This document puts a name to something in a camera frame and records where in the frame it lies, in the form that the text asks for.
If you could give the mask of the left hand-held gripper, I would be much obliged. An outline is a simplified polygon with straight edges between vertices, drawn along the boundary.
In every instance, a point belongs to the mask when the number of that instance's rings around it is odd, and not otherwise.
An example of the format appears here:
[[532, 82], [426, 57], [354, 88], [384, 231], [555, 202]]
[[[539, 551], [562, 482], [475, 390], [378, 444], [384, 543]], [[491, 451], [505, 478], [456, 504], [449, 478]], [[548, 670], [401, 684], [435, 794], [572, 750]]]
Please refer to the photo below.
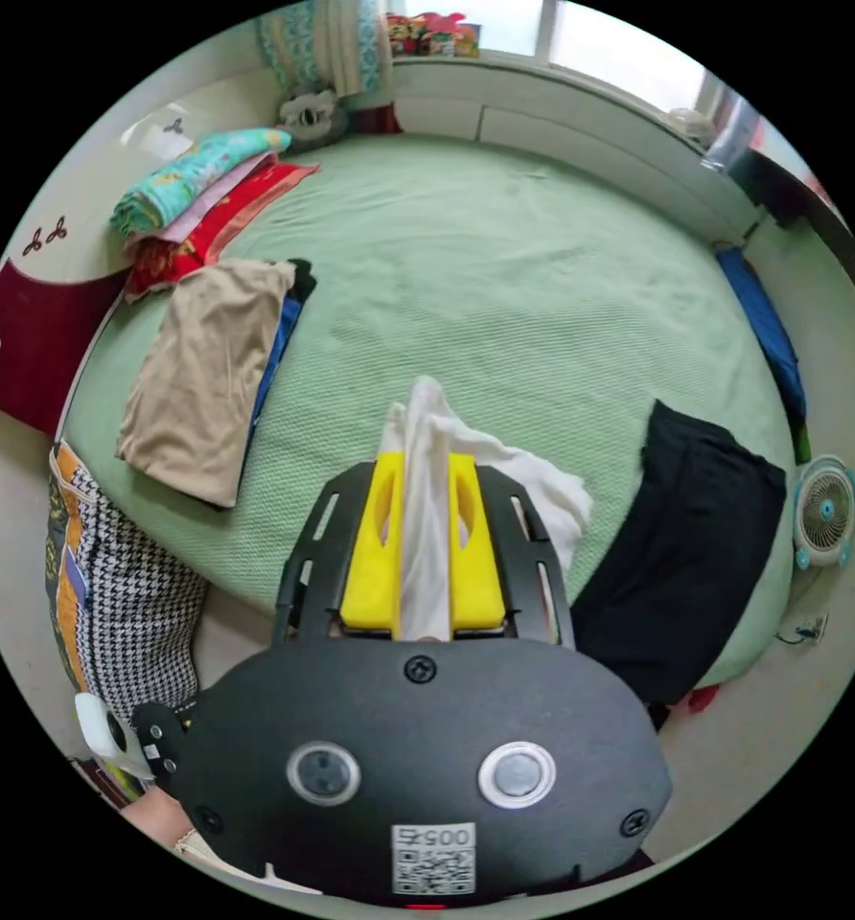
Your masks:
[[193, 785], [199, 777], [199, 763], [187, 740], [197, 709], [197, 701], [184, 707], [145, 702], [133, 709], [132, 727], [154, 785]]

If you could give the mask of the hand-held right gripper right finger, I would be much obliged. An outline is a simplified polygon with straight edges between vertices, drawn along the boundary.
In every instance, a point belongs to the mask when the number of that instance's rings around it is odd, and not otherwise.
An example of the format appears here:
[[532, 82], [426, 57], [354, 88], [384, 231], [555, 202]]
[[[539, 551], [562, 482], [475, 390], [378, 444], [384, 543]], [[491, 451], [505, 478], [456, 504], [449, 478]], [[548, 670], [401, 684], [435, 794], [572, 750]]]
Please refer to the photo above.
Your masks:
[[449, 607], [452, 626], [500, 626], [505, 605], [474, 458], [448, 458]]

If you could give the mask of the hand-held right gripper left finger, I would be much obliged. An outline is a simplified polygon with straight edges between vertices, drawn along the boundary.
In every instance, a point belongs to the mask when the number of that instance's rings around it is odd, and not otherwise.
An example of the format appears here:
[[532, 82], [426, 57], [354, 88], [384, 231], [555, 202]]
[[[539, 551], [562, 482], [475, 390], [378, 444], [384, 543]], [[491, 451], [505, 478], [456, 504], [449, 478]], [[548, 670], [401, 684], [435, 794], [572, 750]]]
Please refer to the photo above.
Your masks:
[[404, 454], [373, 467], [339, 615], [346, 627], [399, 627], [402, 594]]

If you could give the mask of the person's left hand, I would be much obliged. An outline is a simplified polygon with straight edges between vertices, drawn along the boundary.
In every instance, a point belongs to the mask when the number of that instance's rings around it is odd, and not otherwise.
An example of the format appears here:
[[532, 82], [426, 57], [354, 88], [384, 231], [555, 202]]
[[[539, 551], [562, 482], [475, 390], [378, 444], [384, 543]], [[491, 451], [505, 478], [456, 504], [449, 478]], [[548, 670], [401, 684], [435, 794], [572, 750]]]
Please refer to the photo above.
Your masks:
[[119, 814], [164, 848], [192, 861], [196, 858], [195, 853], [182, 843], [194, 831], [193, 823], [179, 802], [158, 787], [149, 787]]

